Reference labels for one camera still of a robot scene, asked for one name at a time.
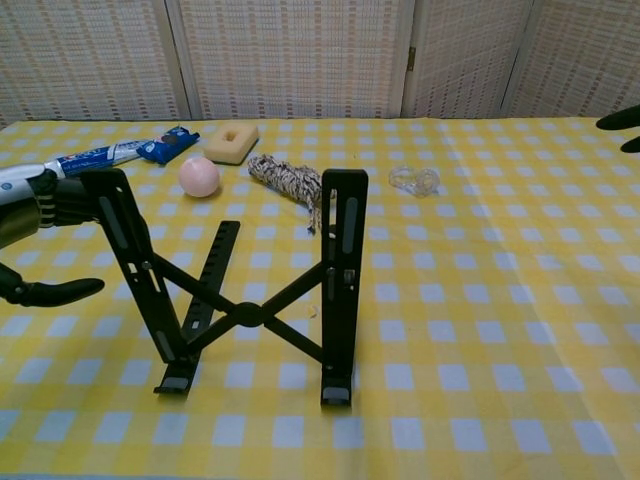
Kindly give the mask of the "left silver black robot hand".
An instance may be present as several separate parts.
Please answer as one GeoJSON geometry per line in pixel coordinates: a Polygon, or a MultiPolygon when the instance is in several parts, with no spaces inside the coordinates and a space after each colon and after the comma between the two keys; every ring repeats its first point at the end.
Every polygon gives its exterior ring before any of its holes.
{"type": "MultiPolygon", "coordinates": [[[[1,246],[12,245],[40,229],[81,225],[97,219],[82,182],[43,164],[1,169],[1,246]]],[[[1,266],[1,298],[25,307],[58,307],[100,292],[104,281],[78,279],[60,284],[27,282],[1,266]]]]}

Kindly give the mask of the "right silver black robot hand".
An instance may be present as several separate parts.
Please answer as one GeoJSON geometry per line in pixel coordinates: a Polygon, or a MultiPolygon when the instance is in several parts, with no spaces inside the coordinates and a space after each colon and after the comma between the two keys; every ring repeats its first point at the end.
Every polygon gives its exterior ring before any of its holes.
{"type": "MultiPolygon", "coordinates": [[[[617,131],[636,128],[640,125],[640,105],[606,115],[596,121],[596,127],[604,131],[617,131]]],[[[636,137],[624,143],[620,150],[624,153],[640,152],[640,138],[636,137]]]]}

